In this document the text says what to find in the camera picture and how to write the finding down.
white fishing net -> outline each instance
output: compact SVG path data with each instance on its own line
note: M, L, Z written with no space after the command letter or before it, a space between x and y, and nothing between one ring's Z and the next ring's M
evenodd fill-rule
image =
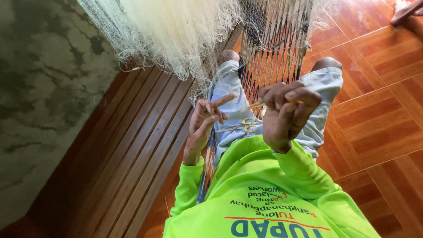
M235 25L243 24L239 30L244 64L261 76L264 71L251 68L258 51L273 53L273 64L300 65L313 29L327 26L322 16L332 9L330 0L78 1L121 63L132 68L155 64L181 80L191 74L193 103L206 97L213 86L216 45L226 40ZM282 52L291 63L279 59Z

floor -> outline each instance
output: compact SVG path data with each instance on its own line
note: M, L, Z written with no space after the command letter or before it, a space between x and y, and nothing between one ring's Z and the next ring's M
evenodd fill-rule
M343 64L317 164L382 237L423 237L423 43L390 26L394 2L334 1L339 16L315 32L303 70L325 56ZM146 238L162 236L174 186Z

